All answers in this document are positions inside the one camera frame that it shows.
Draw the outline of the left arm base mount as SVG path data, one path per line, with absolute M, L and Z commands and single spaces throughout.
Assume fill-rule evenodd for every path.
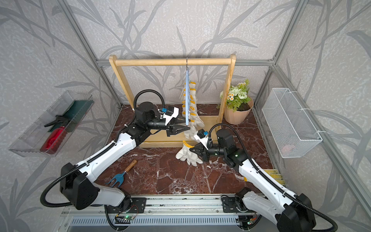
M 108 214 L 114 213 L 130 213 L 130 214 L 142 214 L 146 207 L 147 199 L 144 197 L 127 198 L 119 206 L 108 206 Z

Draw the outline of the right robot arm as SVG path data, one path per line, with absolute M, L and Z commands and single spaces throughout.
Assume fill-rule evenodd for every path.
M 328 232 L 338 230 L 337 223 L 314 209 L 305 194 L 297 195 L 265 172 L 248 154 L 242 139 L 232 126 L 220 123 L 213 128 L 218 126 L 221 126 L 221 129 L 216 132 L 216 145 L 213 144 L 211 131 L 201 129 L 194 135 L 198 144 L 191 148 L 191 152 L 204 161 L 208 161 L 211 155 L 221 156 L 230 168 L 264 194 L 260 197 L 252 190 L 243 190 L 236 194 L 236 197 L 240 198 L 238 205 L 241 211 L 257 212 L 274 223 L 280 232 L 314 232 L 316 216 L 331 224 L 331 227 L 326 229 Z

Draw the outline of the white glove hung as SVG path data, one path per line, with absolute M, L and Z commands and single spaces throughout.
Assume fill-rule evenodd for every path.
M 183 147 L 175 157 L 180 161 L 186 161 L 188 165 L 197 166 L 198 164 L 203 164 L 203 161 L 198 155 L 190 151 L 191 148 L 193 148 L 193 146 L 183 141 Z
M 185 89 L 186 87 L 183 88 L 182 92 L 181 92 L 181 96 L 180 96 L 180 100 L 182 101 L 182 104 L 185 105 Z M 190 82 L 189 83 L 189 89 L 190 89 L 190 110 L 192 112 L 196 112 L 197 111 L 197 104 L 196 104 L 196 101 L 197 101 L 197 98 L 196 98 L 196 83 L 195 82 Z
M 189 113 L 189 127 L 190 130 L 184 132 L 186 139 L 195 140 L 194 135 L 198 130 L 204 128 L 204 122 L 201 120 L 197 113 Z

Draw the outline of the blue wavy clip hanger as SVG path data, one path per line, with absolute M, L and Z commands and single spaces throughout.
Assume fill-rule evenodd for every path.
M 185 74 L 185 123 L 189 126 L 189 107 L 190 107 L 190 80 L 189 80 L 189 69 L 188 69 L 188 58 L 186 58 L 186 74 Z

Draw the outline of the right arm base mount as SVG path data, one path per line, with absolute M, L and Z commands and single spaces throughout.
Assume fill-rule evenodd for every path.
M 224 213 L 244 213 L 248 211 L 241 197 L 222 195 L 221 202 Z

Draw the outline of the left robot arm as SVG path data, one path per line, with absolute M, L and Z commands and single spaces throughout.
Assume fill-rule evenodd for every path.
M 129 198 L 119 188 L 95 183 L 115 161 L 132 151 L 152 135 L 152 130 L 166 131 L 168 137 L 188 131 L 189 119 L 182 110 L 165 106 L 163 96 L 155 90 L 142 90 L 133 101 L 134 117 L 117 134 L 115 140 L 89 158 L 61 169 L 61 176 L 50 183 L 40 196 L 45 207 L 74 206 L 77 210 L 91 205 L 120 206 Z

